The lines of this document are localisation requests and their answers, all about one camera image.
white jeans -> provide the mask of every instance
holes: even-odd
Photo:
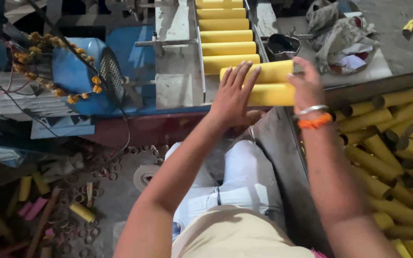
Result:
[[[175,143],[165,158],[181,145]],[[283,202],[272,163],[250,140],[236,143],[225,155],[221,186],[200,166],[191,188],[178,206],[173,219],[173,240],[198,215],[217,205],[236,205],[265,214],[285,230]]]

blue electric motor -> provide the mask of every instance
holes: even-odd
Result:
[[[106,79],[108,88],[106,91],[102,87],[101,93],[92,92],[87,99],[81,98],[76,104],[67,105],[81,115],[112,113],[117,108],[115,102],[121,103],[124,96],[122,75],[114,52],[97,38],[68,38],[68,41],[76,44],[78,48],[83,48],[87,56],[95,58],[94,65]],[[81,94],[91,91],[94,87],[92,77],[95,74],[73,53],[63,48],[55,48],[52,52],[52,75],[54,82],[68,93]]]

concrete floor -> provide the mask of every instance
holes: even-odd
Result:
[[[221,139],[206,158],[205,165],[215,180],[222,180],[224,175],[224,154],[233,139]],[[121,157],[122,169],[118,172],[118,179],[97,179],[91,173],[79,173],[75,185],[84,185],[86,182],[97,182],[99,188],[104,190],[103,196],[95,199],[94,211],[99,220],[98,228],[101,233],[91,245],[84,243],[84,238],[77,237],[71,241],[72,251],[67,257],[78,257],[78,253],[87,247],[91,254],[97,258],[110,258],[114,253],[118,236],[125,225],[130,210],[135,203],[140,191],[133,183],[135,170],[142,164],[155,164],[156,157],[150,152],[141,152],[136,155],[126,154]],[[80,221],[79,229],[83,222],[76,214],[73,217]]]

